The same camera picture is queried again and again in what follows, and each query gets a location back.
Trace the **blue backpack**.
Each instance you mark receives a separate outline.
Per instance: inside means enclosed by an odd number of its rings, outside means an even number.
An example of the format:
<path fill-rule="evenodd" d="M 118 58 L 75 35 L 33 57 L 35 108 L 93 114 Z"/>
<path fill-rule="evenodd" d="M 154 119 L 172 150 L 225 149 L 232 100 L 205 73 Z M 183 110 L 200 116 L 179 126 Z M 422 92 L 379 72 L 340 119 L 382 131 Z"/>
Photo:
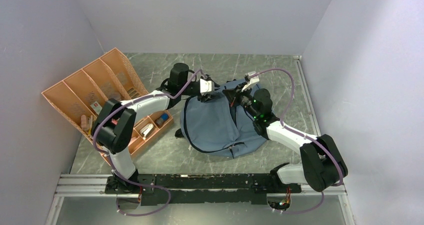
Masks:
<path fill-rule="evenodd" d="M 217 88 L 216 97 L 207 102 L 189 97 L 180 113 L 180 129 L 174 136 L 212 156 L 234 159 L 256 151 L 266 142 L 254 127 L 254 120 L 260 116 L 251 116 L 238 102 L 231 105 L 223 93 L 242 82 L 243 79 L 227 81 Z"/>

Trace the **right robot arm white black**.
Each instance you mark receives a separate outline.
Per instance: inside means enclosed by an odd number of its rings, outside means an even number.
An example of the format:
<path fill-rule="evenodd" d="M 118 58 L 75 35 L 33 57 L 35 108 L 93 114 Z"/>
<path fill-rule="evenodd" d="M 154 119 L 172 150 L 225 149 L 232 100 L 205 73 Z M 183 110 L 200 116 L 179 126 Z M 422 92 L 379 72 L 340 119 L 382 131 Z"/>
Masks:
<path fill-rule="evenodd" d="M 270 172 L 269 184 L 275 192 L 282 192 L 290 184 L 309 185 L 314 191 L 322 192 L 343 183 L 348 168 L 330 135 L 308 134 L 284 123 L 273 113 L 271 95 L 264 88 L 251 93 L 238 85 L 224 89 L 223 94 L 230 106 L 241 107 L 253 119 L 258 135 L 300 155 L 300 163 L 284 163 Z"/>

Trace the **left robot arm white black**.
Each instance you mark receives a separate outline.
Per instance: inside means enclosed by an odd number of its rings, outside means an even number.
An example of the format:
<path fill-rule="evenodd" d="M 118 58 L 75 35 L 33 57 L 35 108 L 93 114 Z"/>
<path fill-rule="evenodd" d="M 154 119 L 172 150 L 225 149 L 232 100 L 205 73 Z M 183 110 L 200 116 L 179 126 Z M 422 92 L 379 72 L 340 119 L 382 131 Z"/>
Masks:
<path fill-rule="evenodd" d="M 187 64 L 180 62 L 174 64 L 169 77 L 147 95 L 124 101 L 114 98 L 106 101 L 92 125 L 92 145 L 107 157 L 112 175 L 124 192 L 132 193 L 143 187 L 139 183 L 139 173 L 129 151 L 136 122 L 174 107 L 182 96 L 208 101 L 213 98 L 218 87 L 201 69 L 193 71 Z"/>

